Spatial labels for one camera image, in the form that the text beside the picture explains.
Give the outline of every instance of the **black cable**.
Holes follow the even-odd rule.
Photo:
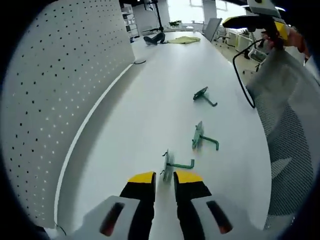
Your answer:
[[[64,233],[64,235],[65,236],[67,236],[67,234],[66,234],[66,231],[61,227],[61,226],[59,226],[58,224],[56,224],[56,223],[54,223],[57,227],[59,227],[62,231],[63,231],[63,233]]]
[[[246,100],[248,101],[248,103],[250,104],[250,106],[254,109],[256,107],[256,103],[255,103],[255,100],[251,97],[252,99],[252,102],[253,104],[251,103],[251,101],[249,100],[248,96],[247,96],[247,93],[244,89],[244,86],[242,85],[242,82],[241,82],[241,79],[240,79],[240,76],[239,76],[239,73],[238,73],[238,70],[237,70],[237,67],[236,67],[236,57],[240,56],[241,54],[243,54],[246,50],[248,50],[249,48],[251,48],[254,44],[258,43],[258,42],[261,42],[262,40],[264,39],[260,39],[260,40],[257,40],[257,41],[254,41],[252,44],[250,44],[247,48],[245,48],[244,50],[242,50],[241,52],[239,52],[237,55],[235,55],[232,59],[232,64],[233,64],[233,67],[234,67],[234,70],[235,70],[235,74],[238,78],[238,81],[239,81],[239,84],[242,88],[242,91],[243,91],[243,94],[245,95],[245,98]]]
[[[144,64],[146,61],[147,61],[147,60],[144,60],[144,61],[139,62],[139,63],[133,62],[133,64],[135,64],[135,65]]]

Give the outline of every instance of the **yellow cloth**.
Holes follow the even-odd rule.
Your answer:
[[[195,36],[181,36],[173,40],[169,40],[170,44],[192,44],[195,42],[199,42],[200,38]]]

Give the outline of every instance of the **window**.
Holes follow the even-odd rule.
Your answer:
[[[245,8],[222,0],[215,0],[216,16],[222,18],[221,24],[230,17],[246,15]]]
[[[181,20],[184,24],[205,22],[202,0],[167,0],[170,21]]]

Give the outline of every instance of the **hole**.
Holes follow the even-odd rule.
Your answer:
[[[230,224],[227,216],[219,207],[219,205],[215,201],[209,201],[206,203],[208,208],[210,209],[216,223],[218,224],[219,230],[221,234],[226,234],[230,232],[233,227]]]
[[[100,227],[100,233],[102,233],[107,237],[110,237],[112,235],[122,209],[124,209],[123,203],[117,202],[116,204],[114,204],[110,212],[107,214],[107,216],[103,220],[103,223]]]

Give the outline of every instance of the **perforated white panel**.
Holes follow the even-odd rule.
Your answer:
[[[9,64],[1,139],[12,187],[30,218],[54,226],[57,182],[76,132],[134,60],[118,0],[59,0],[29,26]]]

